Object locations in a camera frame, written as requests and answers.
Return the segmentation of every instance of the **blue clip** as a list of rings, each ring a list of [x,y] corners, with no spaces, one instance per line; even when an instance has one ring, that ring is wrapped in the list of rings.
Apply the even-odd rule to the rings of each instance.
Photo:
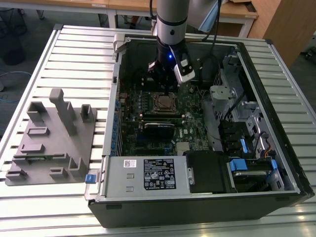
[[[273,159],[273,160],[271,161],[271,165],[272,165],[273,170],[274,170],[274,169],[277,169],[277,162],[276,162],[275,159]]]
[[[248,149],[247,149],[247,146],[246,146],[246,143],[245,143],[245,139],[241,139],[241,144],[242,144],[242,148],[243,148],[243,152],[244,153],[248,153]]]
[[[248,170],[245,159],[233,159],[229,162],[231,171]]]
[[[85,183],[86,184],[95,184],[97,182],[97,175],[96,174],[86,174],[85,176]]]

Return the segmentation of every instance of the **metal case frame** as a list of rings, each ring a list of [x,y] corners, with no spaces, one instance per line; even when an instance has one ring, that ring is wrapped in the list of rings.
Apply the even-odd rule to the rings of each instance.
[[[132,39],[154,40],[155,37],[147,36],[144,38],[143,36],[125,35],[124,42],[120,44],[120,49],[124,51],[124,43]],[[259,219],[278,208],[303,202],[315,195],[244,44],[235,41],[216,41],[216,43],[233,45],[237,49],[237,54],[259,106],[264,117],[268,118],[267,124],[273,139],[277,141],[277,149],[282,153],[282,160],[286,161],[283,164],[294,190],[266,193],[191,195],[187,197],[108,198],[106,197],[107,171],[111,158],[108,156],[107,148],[111,145],[108,138],[112,137],[112,130],[108,129],[107,125],[99,193],[96,199],[89,201],[89,208],[102,226],[112,228]],[[122,53],[119,52],[118,47],[115,49],[117,58],[119,58],[117,60],[119,66]],[[171,209],[172,214],[166,217],[165,211]],[[155,215],[156,218],[152,220],[147,218],[147,215]]]

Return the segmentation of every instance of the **wooden table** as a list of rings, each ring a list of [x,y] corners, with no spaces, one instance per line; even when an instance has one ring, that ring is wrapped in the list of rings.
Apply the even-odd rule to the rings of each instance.
[[[1,7],[108,14],[110,28],[117,28],[118,15],[150,16],[149,0],[0,0]],[[239,37],[246,38],[258,13],[243,3],[228,2],[221,7],[221,23],[241,24]]]

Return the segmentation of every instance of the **motherboard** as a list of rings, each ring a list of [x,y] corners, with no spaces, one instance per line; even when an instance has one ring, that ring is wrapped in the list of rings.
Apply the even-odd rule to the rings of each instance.
[[[208,150],[201,95],[186,84],[177,92],[144,91],[122,82],[122,155],[181,156]]]

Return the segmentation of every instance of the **power supply label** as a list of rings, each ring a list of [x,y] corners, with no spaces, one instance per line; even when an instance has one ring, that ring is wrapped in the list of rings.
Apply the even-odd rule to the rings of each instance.
[[[176,189],[173,159],[145,159],[144,188],[146,190]]]

